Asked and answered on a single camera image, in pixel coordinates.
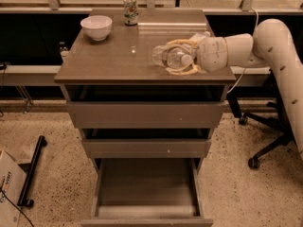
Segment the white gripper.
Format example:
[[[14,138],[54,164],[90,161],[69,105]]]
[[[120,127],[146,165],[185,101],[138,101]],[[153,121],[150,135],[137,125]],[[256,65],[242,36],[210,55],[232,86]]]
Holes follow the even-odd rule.
[[[167,45],[189,44],[192,47],[197,43],[190,39],[177,39],[167,42]],[[213,72],[227,66],[227,47],[223,37],[206,37],[198,44],[197,62],[206,72]],[[194,63],[177,69],[167,67],[166,70],[175,76],[187,76],[201,73],[202,69]]]

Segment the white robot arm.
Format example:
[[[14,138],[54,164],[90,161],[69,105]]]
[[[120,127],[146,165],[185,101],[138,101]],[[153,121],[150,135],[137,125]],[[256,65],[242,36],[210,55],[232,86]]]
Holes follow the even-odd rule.
[[[297,56],[288,27],[277,19],[261,22],[253,34],[229,37],[195,35],[166,44],[162,57],[173,75],[212,72],[227,66],[269,66],[293,130],[303,151],[303,64]]]

